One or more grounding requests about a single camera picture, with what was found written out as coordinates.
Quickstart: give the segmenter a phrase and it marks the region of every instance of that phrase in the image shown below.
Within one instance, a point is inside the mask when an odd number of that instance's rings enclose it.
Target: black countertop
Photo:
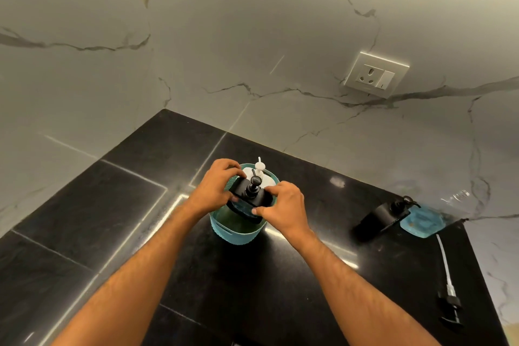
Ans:
[[[349,230],[392,193],[163,110],[0,239],[0,344],[43,345],[137,250],[212,161],[261,156],[305,195],[317,235],[415,317],[442,345],[506,345],[463,225],[440,234],[464,311],[455,334],[438,320],[445,287],[435,238],[398,225],[367,244]],[[189,234],[144,345],[345,345],[319,284],[269,225],[230,245],[205,217]]]

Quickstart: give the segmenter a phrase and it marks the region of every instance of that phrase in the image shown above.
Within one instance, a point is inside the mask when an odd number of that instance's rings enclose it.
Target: electrical outlet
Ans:
[[[384,74],[383,69],[379,69],[370,65],[363,65],[362,67],[360,67],[360,71],[359,74],[357,74],[356,81],[376,87],[378,81],[382,77],[382,74]]]
[[[361,52],[341,84],[387,99],[408,70],[402,63]]]

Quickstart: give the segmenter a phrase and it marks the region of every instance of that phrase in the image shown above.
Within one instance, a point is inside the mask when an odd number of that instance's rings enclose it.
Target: teal basket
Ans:
[[[240,165],[241,169],[246,167],[254,168],[255,165],[251,163],[244,163]],[[270,178],[274,179],[276,184],[279,179],[268,170],[263,171]],[[229,179],[225,185],[225,190],[229,190],[238,176]],[[272,201],[272,205],[276,203],[276,197]],[[263,219],[258,225],[255,225],[248,220],[242,218],[240,215],[234,213],[227,205],[211,212],[211,226],[214,232],[227,242],[233,245],[245,245],[252,241],[260,233],[267,221]]]

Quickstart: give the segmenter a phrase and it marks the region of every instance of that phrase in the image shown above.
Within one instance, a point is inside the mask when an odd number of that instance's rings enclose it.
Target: hand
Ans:
[[[231,159],[215,160],[205,173],[202,182],[187,199],[186,204],[197,214],[198,218],[202,218],[205,214],[225,205],[230,199],[237,201],[238,198],[231,192],[224,191],[229,179],[236,175],[247,177],[238,162]]]
[[[300,241],[314,235],[306,218],[305,197],[297,186],[286,181],[265,190],[278,197],[276,204],[254,208],[252,213],[263,216],[297,249]]]

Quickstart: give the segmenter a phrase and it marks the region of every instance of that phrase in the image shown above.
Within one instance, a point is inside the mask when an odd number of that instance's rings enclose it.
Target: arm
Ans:
[[[187,233],[205,214],[234,199],[224,187],[235,175],[245,177],[237,162],[216,160],[190,198],[95,292],[52,345],[140,345]]]
[[[273,207],[256,208],[305,259],[319,281],[342,333],[352,346],[440,346],[409,314],[379,292],[310,230],[304,196],[289,182],[266,188]]]

